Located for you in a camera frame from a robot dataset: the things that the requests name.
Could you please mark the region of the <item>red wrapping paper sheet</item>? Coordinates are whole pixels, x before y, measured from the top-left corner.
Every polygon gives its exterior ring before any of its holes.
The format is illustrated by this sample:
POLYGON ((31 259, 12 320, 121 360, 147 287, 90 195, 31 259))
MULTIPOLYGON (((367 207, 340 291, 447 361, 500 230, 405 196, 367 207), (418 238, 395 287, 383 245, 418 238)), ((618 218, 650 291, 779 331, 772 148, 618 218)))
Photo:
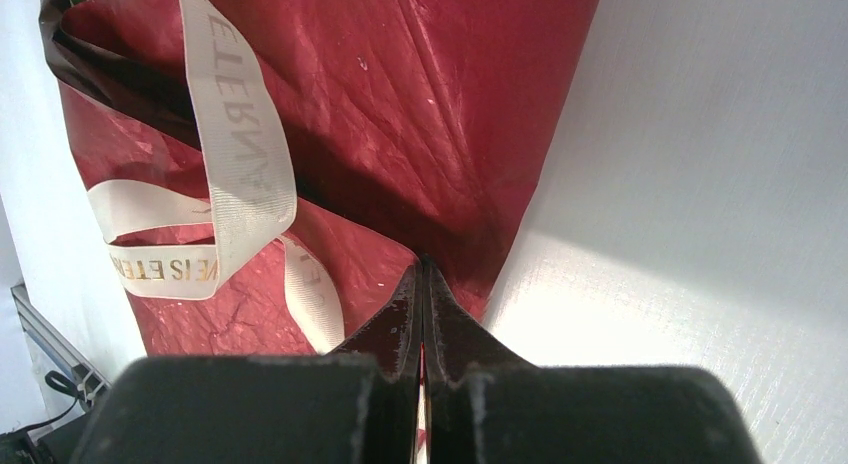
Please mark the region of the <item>red wrapping paper sheet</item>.
MULTIPOLYGON (((419 255, 480 317, 540 178, 599 0, 208 0, 253 49, 287 139, 287 236, 344 338, 419 255)), ((129 179, 207 200, 178 0, 42 0, 88 197, 129 179)), ((126 291, 149 355, 315 354, 273 241, 205 300, 126 291)))

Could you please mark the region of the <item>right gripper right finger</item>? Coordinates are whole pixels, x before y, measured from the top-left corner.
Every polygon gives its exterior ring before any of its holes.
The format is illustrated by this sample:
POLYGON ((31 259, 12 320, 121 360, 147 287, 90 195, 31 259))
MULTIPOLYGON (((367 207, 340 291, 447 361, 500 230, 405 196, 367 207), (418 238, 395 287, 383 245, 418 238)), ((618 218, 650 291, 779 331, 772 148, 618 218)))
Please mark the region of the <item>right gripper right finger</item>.
POLYGON ((483 463, 487 385, 503 371, 534 365, 459 304, 432 258, 421 265, 428 461, 483 463))

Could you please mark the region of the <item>cream ribbon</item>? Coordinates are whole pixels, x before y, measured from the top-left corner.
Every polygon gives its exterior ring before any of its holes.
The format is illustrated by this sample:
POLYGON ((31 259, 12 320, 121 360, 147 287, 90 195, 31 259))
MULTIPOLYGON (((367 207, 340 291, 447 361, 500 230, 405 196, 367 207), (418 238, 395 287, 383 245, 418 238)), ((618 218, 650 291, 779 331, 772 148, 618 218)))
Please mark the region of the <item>cream ribbon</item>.
POLYGON ((291 156, 257 57, 208 0, 178 0, 188 90, 209 197, 113 179, 88 198, 124 289, 145 298, 211 298, 273 241, 285 249, 284 298, 313 349, 344 338, 335 285, 287 236, 297 213, 291 156))

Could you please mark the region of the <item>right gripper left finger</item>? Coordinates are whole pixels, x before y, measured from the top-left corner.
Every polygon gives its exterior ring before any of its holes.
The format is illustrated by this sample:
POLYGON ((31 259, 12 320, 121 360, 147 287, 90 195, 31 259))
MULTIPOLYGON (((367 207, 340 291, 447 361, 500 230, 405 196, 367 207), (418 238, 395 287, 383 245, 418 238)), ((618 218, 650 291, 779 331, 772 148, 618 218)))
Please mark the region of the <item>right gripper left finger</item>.
POLYGON ((364 381, 351 435, 354 463, 413 463, 418 446, 422 265, 410 265, 389 300, 333 352, 360 361, 364 381))

